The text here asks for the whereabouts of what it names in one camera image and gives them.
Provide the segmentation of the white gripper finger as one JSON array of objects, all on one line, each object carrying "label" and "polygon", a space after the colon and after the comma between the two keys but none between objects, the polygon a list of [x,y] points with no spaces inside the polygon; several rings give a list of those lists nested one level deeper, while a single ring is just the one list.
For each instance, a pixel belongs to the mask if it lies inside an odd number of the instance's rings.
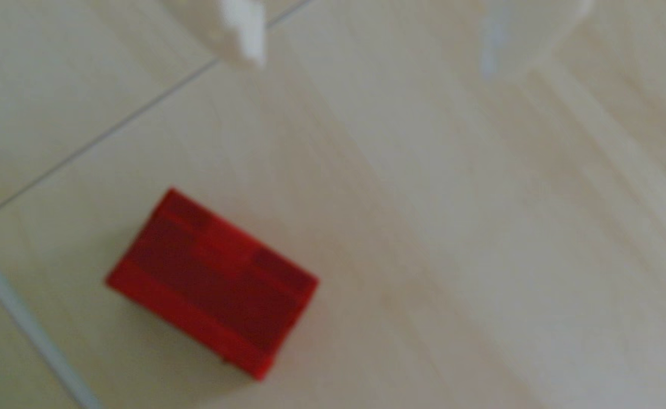
[{"label": "white gripper finger", "polygon": [[259,1],[163,1],[177,23],[222,61],[266,63],[266,11]]},{"label": "white gripper finger", "polygon": [[594,1],[485,1],[480,69],[487,79],[526,75],[589,15]]}]

